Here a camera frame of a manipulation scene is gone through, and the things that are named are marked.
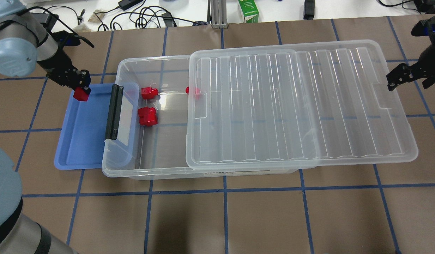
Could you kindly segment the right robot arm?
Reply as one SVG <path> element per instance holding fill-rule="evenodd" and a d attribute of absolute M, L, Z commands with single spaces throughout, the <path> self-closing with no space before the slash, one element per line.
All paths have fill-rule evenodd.
<path fill-rule="evenodd" d="M 424 89 L 435 84 L 435 16 L 418 21 L 411 29 L 411 35 L 429 37 L 430 45 L 421 53 L 416 63 L 413 65 L 400 63 L 386 75 L 389 91 L 395 90 L 399 85 L 411 83 L 418 79 L 423 79 Z"/>

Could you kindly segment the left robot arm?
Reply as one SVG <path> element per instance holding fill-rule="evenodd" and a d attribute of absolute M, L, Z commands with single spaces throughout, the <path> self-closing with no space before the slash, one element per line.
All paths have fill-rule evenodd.
<path fill-rule="evenodd" d="M 87 101 L 90 73 L 77 69 L 19 0 L 0 0 L 0 74 L 27 77 L 41 66 L 48 79 Z M 14 163 L 0 148 L 0 254 L 75 254 L 76 250 L 23 213 L 22 183 Z"/>

